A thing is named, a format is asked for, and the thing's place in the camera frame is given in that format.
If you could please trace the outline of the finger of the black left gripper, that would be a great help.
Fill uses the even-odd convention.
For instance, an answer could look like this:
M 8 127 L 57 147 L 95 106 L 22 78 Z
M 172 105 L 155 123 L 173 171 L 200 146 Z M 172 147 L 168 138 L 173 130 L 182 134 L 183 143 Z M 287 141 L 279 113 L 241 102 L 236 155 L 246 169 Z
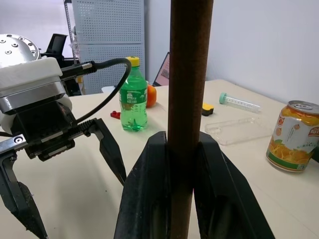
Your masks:
M 91 119 L 86 123 L 88 124 L 87 132 L 95 134 L 99 140 L 99 150 L 104 160 L 119 182 L 124 185 L 127 178 L 126 170 L 119 145 L 113 135 L 102 119 Z
M 0 155 L 0 196 L 5 207 L 39 239 L 48 239 L 47 232 L 27 186 L 19 182 L 13 171 L 15 153 Z

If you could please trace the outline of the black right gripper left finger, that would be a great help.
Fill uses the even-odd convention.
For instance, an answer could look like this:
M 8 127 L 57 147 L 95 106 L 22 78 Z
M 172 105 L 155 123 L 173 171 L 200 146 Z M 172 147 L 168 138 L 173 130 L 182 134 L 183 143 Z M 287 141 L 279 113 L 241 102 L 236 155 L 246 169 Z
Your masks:
M 152 135 L 128 174 L 114 239 L 170 239 L 170 168 L 166 133 Z

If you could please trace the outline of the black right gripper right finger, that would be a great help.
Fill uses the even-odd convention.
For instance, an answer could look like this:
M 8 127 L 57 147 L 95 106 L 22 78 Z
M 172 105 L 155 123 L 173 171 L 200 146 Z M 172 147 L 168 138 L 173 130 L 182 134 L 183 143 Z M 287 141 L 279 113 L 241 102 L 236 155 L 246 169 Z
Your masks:
M 275 239 L 245 176 L 200 133 L 194 198 L 201 239 Z

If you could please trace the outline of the brown wooden pole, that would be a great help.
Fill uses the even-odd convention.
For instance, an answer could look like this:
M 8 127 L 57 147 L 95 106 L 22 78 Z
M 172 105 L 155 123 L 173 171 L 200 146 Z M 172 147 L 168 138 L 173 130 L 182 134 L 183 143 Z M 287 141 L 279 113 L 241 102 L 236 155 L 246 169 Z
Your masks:
M 214 0 L 171 0 L 168 142 L 171 239 L 187 239 Z

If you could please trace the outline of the black monitor on stand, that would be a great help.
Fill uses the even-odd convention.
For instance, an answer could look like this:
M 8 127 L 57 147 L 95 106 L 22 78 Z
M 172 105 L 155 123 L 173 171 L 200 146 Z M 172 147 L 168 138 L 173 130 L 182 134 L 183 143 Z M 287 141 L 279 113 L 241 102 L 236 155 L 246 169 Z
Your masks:
M 40 54 L 41 57 L 45 56 L 45 57 L 55 58 L 59 64 L 60 68 L 72 66 L 74 64 L 74 59 L 73 58 L 65 58 L 62 54 L 66 38 L 67 38 L 67 35 L 56 34 L 56 33 L 53 34 L 47 50 L 44 53 Z M 65 81 L 63 83 L 63 85 L 64 85 L 64 88 L 65 88 L 68 96 L 81 95 L 79 85 L 75 79 Z

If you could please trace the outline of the green soda bottle yellow cap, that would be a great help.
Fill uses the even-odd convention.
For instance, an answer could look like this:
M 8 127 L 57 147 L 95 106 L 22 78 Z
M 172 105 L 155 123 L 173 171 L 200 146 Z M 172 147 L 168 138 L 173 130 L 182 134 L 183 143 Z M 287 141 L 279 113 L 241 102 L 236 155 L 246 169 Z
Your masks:
M 124 130 L 141 131 L 148 123 L 146 112 L 148 84 L 140 71 L 140 59 L 127 57 L 132 67 L 120 89 L 120 121 Z

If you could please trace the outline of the orange fruit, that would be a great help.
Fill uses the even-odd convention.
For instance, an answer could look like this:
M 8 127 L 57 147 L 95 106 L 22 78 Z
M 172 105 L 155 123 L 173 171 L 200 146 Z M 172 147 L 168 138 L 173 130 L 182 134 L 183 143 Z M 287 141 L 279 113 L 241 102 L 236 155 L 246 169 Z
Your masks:
M 157 102 L 157 90 L 154 86 L 147 87 L 147 108 L 153 107 Z

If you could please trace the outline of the clear plastic phone case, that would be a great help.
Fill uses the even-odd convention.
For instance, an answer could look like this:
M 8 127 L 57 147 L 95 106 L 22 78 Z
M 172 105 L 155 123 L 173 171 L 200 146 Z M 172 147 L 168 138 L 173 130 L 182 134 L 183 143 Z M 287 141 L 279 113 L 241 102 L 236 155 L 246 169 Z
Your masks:
M 218 144 L 228 146 L 272 135 L 272 130 L 260 118 L 227 120 L 205 125 L 205 132 Z

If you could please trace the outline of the yellow and black sponge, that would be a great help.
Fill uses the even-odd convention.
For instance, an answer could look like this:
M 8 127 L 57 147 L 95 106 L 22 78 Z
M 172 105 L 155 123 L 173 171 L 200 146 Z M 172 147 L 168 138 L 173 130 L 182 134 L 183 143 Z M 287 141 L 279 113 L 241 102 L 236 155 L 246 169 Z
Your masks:
M 203 103 L 202 104 L 202 112 L 201 114 L 205 117 L 208 117 L 210 115 L 212 115 L 214 112 L 214 106 L 207 104 L 207 103 Z

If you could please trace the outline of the orange juice can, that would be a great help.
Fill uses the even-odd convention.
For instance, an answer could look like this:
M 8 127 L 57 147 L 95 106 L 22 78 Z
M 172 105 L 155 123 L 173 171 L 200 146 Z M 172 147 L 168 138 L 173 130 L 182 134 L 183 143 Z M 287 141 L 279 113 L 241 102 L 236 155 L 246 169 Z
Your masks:
M 280 111 L 266 157 L 273 165 L 304 171 L 319 145 L 319 105 L 292 100 Z

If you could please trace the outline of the open laptop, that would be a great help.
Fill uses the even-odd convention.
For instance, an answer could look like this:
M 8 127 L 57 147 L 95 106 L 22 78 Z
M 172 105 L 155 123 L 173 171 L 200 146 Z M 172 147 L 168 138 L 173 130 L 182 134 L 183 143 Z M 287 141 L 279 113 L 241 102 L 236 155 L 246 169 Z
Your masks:
M 153 82 L 154 87 L 168 86 L 168 85 L 169 85 L 169 52 L 166 54 L 165 59 Z

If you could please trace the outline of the clear tube with green cap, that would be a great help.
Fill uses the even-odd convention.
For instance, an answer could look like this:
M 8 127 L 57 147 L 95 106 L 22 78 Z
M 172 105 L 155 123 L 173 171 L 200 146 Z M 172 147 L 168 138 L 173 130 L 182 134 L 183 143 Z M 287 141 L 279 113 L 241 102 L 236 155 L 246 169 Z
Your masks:
M 239 100 L 237 98 L 229 96 L 226 93 L 220 94 L 219 103 L 222 105 L 230 106 L 233 108 L 237 108 L 240 110 L 257 113 L 257 114 L 261 111 L 261 107 L 259 105 L 255 105 L 243 100 Z

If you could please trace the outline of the white perforated metal panel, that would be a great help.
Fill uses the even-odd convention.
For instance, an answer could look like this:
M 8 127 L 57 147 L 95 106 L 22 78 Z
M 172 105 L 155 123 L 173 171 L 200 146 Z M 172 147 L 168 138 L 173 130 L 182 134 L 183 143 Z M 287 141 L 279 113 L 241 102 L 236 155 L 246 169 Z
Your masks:
M 81 62 L 136 56 L 145 72 L 144 0 L 72 0 Z

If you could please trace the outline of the grey slotted metal rack post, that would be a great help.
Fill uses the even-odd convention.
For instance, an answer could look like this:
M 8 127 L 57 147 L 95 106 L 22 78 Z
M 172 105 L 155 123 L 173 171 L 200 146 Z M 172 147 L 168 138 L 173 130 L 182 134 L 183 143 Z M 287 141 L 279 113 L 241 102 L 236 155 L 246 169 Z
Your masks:
M 66 15 L 66 20 L 67 20 L 68 33 L 69 33 L 69 38 L 70 38 L 70 47 L 72 50 L 74 63 L 76 63 L 76 55 L 75 55 L 75 52 L 73 50 L 73 34 L 72 34 L 72 28 L 71 28 L 71 20 L 70 20 L 70 14 L 69 14 L 69 9 L 68 9 L 68 5 L 71 3 L 72 3 L 72 0 L 63 0 L 64 10 L 65 10 L 65 15 Z

